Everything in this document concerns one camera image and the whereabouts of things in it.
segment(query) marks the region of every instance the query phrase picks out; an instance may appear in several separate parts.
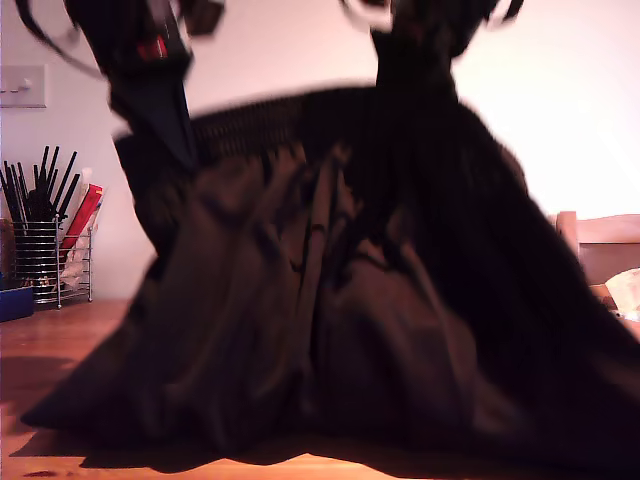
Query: black skirt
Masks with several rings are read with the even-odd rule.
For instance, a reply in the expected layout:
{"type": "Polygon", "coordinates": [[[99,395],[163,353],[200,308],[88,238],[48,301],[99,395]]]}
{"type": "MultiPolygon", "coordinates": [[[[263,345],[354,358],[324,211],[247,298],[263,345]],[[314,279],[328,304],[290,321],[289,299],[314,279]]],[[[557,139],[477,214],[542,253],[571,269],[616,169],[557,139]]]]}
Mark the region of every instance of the black skirt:
{"type": "Polygon", "coordinates": [[[236,455],[316,434],[637,477],[638,343],[482,122],[401,97],[195,119],[195,176],[143,133],[119,140],[158,257],[25,423],[118,447],[236,455]]]}

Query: wall switch plate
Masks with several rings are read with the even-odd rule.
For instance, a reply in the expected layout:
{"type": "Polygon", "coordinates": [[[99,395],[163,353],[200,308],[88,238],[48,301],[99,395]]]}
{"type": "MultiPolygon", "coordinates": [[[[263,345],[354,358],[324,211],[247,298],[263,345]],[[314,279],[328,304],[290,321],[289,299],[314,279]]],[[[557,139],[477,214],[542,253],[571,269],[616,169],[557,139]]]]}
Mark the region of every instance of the wall switch plate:
{"type": "Polygon", "coordinates": [[[0,107],[46,108],[46,65],[0,67],[0,107]]]}

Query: blue box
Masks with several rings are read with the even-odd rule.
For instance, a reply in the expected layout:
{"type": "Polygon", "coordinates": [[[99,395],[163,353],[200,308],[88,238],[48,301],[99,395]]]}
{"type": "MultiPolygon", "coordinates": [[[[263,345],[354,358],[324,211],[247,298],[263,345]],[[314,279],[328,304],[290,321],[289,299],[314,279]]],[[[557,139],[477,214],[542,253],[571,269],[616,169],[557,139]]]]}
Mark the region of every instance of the blue box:
{"type": "Polygon", "coordinates": [[[0,322],[33,315],[33,289],[0,290],[0,322]]]}

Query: metal wire basket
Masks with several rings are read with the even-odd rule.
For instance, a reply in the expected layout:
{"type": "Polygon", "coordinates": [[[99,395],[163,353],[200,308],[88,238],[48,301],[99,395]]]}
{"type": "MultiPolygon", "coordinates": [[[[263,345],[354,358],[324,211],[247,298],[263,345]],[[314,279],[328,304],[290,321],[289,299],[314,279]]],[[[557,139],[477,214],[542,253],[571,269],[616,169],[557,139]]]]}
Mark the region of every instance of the metal wire basket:
{"type": "Polygon", "coordinates": [[[92,301],[92,231],[83,235],[63,235],[60,221],[14,222],[15,259],[12,276],[21,286],[33,287],[36,304],[56,304],[86,296],[92,301]],[[63,247],[65,240],[73,246],[63,247]],[[69,274],[70,256],[76,267],[69,274]]]}

